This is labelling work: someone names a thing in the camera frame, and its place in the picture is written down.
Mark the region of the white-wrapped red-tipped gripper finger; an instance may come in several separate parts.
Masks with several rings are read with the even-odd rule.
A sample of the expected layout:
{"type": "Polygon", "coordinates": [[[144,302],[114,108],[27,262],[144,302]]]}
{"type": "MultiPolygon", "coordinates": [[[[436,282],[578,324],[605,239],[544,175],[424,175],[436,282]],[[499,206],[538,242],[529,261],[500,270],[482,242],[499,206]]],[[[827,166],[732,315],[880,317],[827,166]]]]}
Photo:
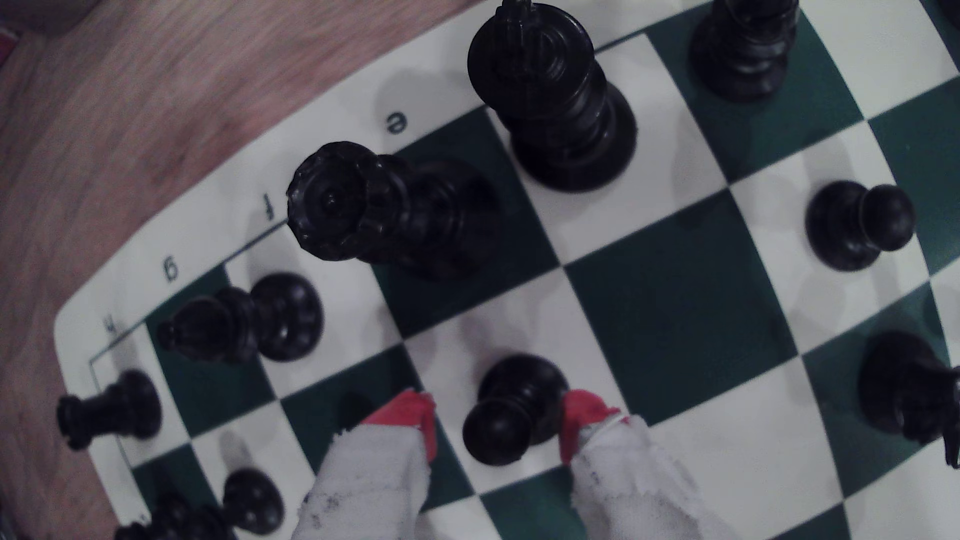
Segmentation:
{"type": "Polygon", "coordinates": [[[435,410],[408,388],[335,435],[292,539],[413,539],[438,453],[435,410]]]}
{"type": "Polygon", "coordinates": [[[573,389],[561,400],[560,459],[589,539],[738,539],[640,415],[573,389]]]}

